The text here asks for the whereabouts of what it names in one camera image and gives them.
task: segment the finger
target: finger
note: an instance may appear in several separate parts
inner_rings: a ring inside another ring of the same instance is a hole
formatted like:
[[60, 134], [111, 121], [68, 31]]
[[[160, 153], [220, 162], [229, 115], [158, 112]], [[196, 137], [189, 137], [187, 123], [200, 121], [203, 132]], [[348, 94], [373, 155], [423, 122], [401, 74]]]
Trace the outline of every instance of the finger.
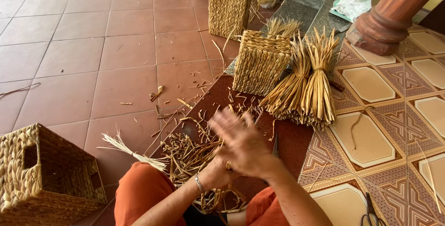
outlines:
[[238, 125], [238, 124], [241, 125], [240, 121], [238, 120], [238, 117], [230, 111], [229, 107], [226, 107], [222, 111], [222, 114], [223, 114], [225, 120], [228, 121], [231, 124], [231, 126], [234, 127], [235, 125]]
[[253, 121], [253, 117], [247, 111], [244, 113], [244, 121], [246, 121], [249, 128], [255, 127], [255, 122]]
[[233, 138], [231, 136], [231, 134], [227, 131], [227, 129], [225, 127], [222, 127], [218, 121], [214, 120], [213, 118], [211, 118], [209, 120], [209, 125], [210, 128], [216, 132], [216, 134], [218, 134], [218, 136], [220, 136], [224, 141], [226, 141], [227, 143], [233, 141]]
[[232, 121], [227, 118], [227, 115], [224, 112], [217, 112], [213, 116], [213, 120], [224, 130], [224, 134], [230, 135], [231, 138], [235, 137], [235, 134], [232, 131], [232, 128], [236, 126]]

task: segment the bracelet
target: bracelet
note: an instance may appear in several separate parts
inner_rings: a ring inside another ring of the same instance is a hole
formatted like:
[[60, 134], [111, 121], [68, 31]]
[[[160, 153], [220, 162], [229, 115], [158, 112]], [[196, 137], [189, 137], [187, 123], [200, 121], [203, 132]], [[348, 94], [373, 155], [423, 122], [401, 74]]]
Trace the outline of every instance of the bracelet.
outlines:
[[201, 185], [201, 183], [199, 182], [198, 178], [197, 178], [197, 173], [195, 174], [195, 181], [197, 186], [199, 187], [199, 189], [201, 190], [201, 193], [204, 193], [204, 189], [203, 186]]

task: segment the wrist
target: wrist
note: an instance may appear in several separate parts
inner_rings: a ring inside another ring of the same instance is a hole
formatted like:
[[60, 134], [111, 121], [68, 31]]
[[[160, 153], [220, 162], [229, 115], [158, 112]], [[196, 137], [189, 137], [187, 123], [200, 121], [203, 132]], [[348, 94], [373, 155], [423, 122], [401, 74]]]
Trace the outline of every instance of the wrist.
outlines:
[[261, 178], [266, 180], [268, 183], [274, 182], [287, 172], [283, 162], [276, 157], [273, 157], [270, 161], [268, 161], [267, 166], [267, 171], [264, 172]]

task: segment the white straw bundle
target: white straw bundle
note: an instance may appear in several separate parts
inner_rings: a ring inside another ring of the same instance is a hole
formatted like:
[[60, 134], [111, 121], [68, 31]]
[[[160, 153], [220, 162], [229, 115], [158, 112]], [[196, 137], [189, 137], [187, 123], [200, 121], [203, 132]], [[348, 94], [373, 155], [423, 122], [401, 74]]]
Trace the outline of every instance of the white straw bundle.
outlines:
[[165, 168], [167, 165], [164, 162], [167, 162], [167, 161], [148, 158], [148, 157], [144, 157], [144, 156], [134, 153], [133, 151], [128, 149], [127, 146], [125, 146], [124, 142], [121, 139], [121, 132], [119, 130], [118, 130], [118, 134], [116, 135], [118, 137], [117, 140], [110, 137], [108, 134], [102, 133], [102, 135], [104, 136], [103, 140], [107, 141], [108, 143], [111, 143], [113, 146], [97, 147], [98, 149], [115, 149], [115, 150], [126, 152], [126, 153], [132, 155], [133, 157], [135, 157], [138, 161], [149, 163], [151, 166], [157, 168], [158, 170], [165, 172]]

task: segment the wicker basket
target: wicker basket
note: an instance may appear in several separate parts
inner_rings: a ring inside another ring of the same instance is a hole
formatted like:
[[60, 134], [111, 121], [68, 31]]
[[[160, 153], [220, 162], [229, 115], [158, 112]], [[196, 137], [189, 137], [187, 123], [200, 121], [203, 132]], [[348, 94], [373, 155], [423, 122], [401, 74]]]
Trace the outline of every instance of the wicker basket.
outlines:
[[235, 64], [235, 91], [266, 96], [291, 58], [289, 37], [266, 38], [261, 34], [245, 30], [242, 35]]
[[241, 35], [249, 19], [251, 0], [209, 0], [209, 33], [236, 40]]
[[107, 203], [96, 159], [40, 124], [0, 137], [0, 225], [70, 225]]

